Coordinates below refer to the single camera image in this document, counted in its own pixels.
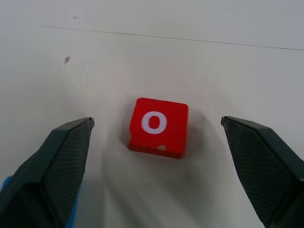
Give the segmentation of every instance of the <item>red cube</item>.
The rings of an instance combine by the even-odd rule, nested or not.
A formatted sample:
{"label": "red cube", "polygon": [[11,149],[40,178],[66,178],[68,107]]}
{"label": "red cube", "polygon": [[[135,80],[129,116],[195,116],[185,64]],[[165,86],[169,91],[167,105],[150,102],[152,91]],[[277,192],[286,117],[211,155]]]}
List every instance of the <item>red cube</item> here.
{"label": "red cube", "polygon": [[128,148],[172,158],[186,150],[188,106],[149,98],[137,99]]}

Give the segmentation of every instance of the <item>white tabletop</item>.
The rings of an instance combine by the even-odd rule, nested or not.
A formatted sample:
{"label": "white tabletop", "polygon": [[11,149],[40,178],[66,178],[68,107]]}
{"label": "white tabletop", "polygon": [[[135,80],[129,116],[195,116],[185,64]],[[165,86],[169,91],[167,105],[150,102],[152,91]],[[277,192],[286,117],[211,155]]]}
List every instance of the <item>white tabletop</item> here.
{"label": "white tabletop", "polygon": [[[262,228],[220,120],[269,126],[304,159],[303,7],[1,1],[0,181],[53,128],[93,116],[76,228]],[[120,136],[138,97],[189,105],[186,158],[126,149]]]}

